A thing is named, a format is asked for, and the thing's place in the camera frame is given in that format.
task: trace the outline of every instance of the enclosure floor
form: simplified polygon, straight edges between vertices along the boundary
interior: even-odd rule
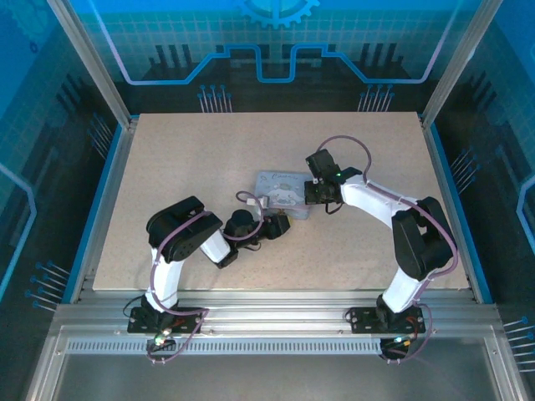
[[[149,286],[146,222],[157,211],[195,195],[223,222],[242,205],[234,194],[254,190],[260,170],[307,172],[305,158],[331,135],[354,135],[370,148],[371,180],[418,199],[442,202],[416,113],[143,114],[135,132],[94,289]],[[363,170],[357,144],[328,145],[344,169]],[[258,252],[240,251],[217,269],[200,251],[186,261],[180,288],[385,288],[396,271],[391,230],[356,208],[332,216],[313,207]],[[462,266],[432,283],[468,287]]]

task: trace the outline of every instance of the silver metal plate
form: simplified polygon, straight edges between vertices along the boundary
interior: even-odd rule
[[[67,354],[142,355],[148,338],[70,338]],[[178,338],[177,346],[185,342]],[[176,346],[159,354],[173,353]],[[185,355],[379,355],[378,338],[195,338]]]

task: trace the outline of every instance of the blue glass wall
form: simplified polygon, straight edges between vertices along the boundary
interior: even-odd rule
[[[479,0],[73,4],[132,113],[201,112],[210,84],[233,111],[349,111],[423,110]]]
[[[532,2],[502,4],[436,121],[505,322],[535,319],[533,21]]]
[[[37,362],[116,123],[44,0],[0,1],[0,88],[0,399],[14,400]],[[6,172],[28,185],[35,210]]]

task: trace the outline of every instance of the circuit graphic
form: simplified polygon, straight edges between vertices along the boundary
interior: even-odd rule
[[[251,23],[275,29],[301,23],[301,17],[312,15],[312,7],[318,5],[319,0],[240,0],[237,4]]]

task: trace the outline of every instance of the black mounting plate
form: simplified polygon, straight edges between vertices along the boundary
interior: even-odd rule
[[[406,320],[408,317],[415,319],[418,333],[425,332],[424,317],[418,307],[410,307],[402,312],[400,323],[388,328],[379,320],[375,307],[351,307],[344,316],[353,334],[412,334],[415,327]]]
[[[198,310],[198,307],[174,307],[173,310],[178,312],[189,312]],[[197,325],[201,314],[191,316],[173,316],[168,313],[156,313],[147,310],[144,307],[133,307],[130,312],[127,332],[135,334],[157,334],[162,328],[161,315],[166,315],[166,327],[172,327],[173,333],[191,334]]]

